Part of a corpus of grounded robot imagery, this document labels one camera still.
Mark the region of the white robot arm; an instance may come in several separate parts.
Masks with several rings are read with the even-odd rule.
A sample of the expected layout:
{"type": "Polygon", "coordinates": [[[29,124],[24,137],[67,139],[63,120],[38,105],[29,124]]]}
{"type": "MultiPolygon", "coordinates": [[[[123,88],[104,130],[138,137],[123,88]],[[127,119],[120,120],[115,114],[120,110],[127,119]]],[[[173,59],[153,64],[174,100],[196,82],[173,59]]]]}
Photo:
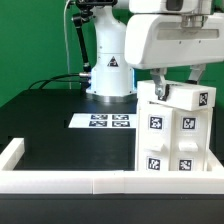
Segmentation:
{"type": "Polygon", "coordinates": [[[190,66],[200,80],[205,65],[224,61],[224,13],[213,0],[118,0],[97,2],[93,21],[97,62],[89,92],[100,97],[133,93],[134,69],[149,69],[160,100],[168,98],[169,67],[190,66]]]}

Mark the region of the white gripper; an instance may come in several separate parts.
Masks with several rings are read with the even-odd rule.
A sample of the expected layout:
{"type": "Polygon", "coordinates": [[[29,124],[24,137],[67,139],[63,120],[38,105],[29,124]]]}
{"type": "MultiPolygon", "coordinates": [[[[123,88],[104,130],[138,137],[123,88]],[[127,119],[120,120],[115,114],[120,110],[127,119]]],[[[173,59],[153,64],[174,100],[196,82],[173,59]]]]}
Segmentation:
{"type": "Polygon", "coordinates": [[[125,60],[150,71],[155,94],[166,101],[166,67],[192,65],[187,83],[198,84],[206,63],[224,61],[224,13],[214,0],[130,0],[125,60]]]}

